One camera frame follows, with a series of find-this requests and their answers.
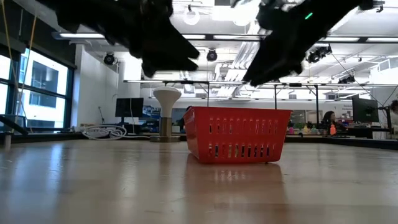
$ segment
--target white lamp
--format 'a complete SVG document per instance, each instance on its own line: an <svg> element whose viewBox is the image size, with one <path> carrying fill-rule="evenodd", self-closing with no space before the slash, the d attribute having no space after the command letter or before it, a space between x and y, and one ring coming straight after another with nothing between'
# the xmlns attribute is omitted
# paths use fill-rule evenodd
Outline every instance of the white lamp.
<svg viewBox="0 0 398 224"><path fill-rule="evenodd" d="M178 136L172 136L172 109L174 103L181 97L181 92L174 87L158 87L153 92L160 103L160 129L159 136L151 136L154 142L177 142Z"/></svg>

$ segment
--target computer monitor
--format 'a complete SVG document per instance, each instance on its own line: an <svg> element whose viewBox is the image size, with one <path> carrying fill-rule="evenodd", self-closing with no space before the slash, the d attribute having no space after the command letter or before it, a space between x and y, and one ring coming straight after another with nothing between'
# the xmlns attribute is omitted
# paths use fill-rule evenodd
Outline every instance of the computer monitor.
<svg viewBox="0 0 398 224"><path fill-rule="evenodd" d="M142 107L144 106L143 98L118 98L116 100L115 117L122 118L139 118L142 116Z"/></svg>
<svg viewBox="0 0 398 224"><path fill-rule="evenodd" d="M353 117L355 122L379 122L377 101L353 98Z"/></svg>

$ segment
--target green led light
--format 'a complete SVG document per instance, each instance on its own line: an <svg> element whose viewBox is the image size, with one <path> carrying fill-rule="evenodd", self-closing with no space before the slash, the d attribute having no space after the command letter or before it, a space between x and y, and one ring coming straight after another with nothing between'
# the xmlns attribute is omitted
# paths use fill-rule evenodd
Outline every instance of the green led light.
<svg viewBox="0 0 398 224"><path fill-rule="evenodd" d="M309 19L311 16L312 16L312 12L310 13L310 14L308 14L306 17L305 17L305 19Z"/></svg>

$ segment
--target red plastic basket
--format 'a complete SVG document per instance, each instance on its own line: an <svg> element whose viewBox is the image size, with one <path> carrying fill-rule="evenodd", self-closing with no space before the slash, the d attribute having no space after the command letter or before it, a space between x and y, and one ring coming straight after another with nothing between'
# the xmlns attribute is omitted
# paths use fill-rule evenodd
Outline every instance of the red plastic basket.
<svg viewBox="0 0 398 224"><path fill-rule="evenodd" d="M278 161L291 112L191 107L184 115L188 149L202 163Z"/></svg>

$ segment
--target table surface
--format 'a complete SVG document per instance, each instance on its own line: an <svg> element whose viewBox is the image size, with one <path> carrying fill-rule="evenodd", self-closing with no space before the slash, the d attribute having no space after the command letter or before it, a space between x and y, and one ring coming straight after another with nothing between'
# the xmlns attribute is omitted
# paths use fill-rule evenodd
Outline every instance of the table surface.
<svg viewBox="0 0 398 224"><path fill-rule="evenodd" d="M64 141L0 151L0 223L398 223L398 153L285 144L203 165L187 143Z"/></svg>

